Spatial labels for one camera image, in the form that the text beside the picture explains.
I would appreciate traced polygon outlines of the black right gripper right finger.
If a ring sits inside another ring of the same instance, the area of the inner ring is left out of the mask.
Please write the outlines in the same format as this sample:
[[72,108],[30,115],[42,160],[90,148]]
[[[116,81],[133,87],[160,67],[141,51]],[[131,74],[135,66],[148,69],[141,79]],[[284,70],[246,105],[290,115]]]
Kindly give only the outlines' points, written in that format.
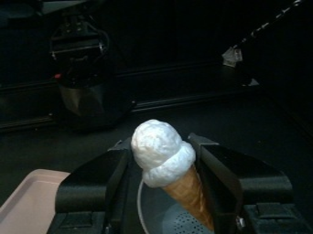
[[279,170],[193,133],[188,142],[215,234],[313,234]]

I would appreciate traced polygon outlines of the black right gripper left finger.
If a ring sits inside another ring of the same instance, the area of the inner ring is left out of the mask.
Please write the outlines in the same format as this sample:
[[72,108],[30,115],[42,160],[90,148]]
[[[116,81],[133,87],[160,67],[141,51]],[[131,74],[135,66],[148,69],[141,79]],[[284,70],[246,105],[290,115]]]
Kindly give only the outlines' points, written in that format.
[[46,234],[120,234],[129,163],[124,140],[66,176]]

